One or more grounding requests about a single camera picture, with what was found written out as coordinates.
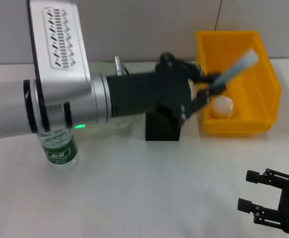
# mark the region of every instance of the water bottle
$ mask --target water bottle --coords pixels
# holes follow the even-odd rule
[[[45,155],[56,170],[68,170],[78,164],[79,156],[72,129],[37,134]]]

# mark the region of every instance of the white tabletop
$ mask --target white tabletop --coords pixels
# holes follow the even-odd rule
[[[66,173],[50,169],[35,135],[0,139],[0,238],[288,237],[237,211],[240,197],[279,202],[281,191],[246,182],[247,170],[289,174],[289,59],[272,62],[279,119],[253,138],[202,136],[192,117],[179,142],[146,142],[142,117],[104,138],[76,138],[80,162]],[[32,65],[0,65],[0,81],[31,78]]]

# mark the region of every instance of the ventilation slots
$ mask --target ventilation slots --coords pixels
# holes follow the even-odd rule
[[[46,8],[44,19],[51,67],[71,68],[75,65],[75,59],[66,11],[60,8]]]

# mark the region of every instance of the gray wall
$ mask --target gray wall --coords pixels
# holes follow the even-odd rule
[[[78,0],[88,60],[195,59],[197,30],[214,30],[221,0]],[[222,0],[217,30],[258,30],[289,57],[289,0]],[[32,63],[26,0],[0,0],[0,63]]]

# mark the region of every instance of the yellow plastic bin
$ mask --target yellow plastic bin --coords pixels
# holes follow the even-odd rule
[[[207,133],[248,135],[268,131],[277,121],[281,85],[270,63],[258,32],[197,32],[198,63],[203,72],[224,72],[249,48],[259,56],[259,63],[229,82],[225,95],[234,102],[229,119],[212,116],[210,106],[203,109],[203,130]]]

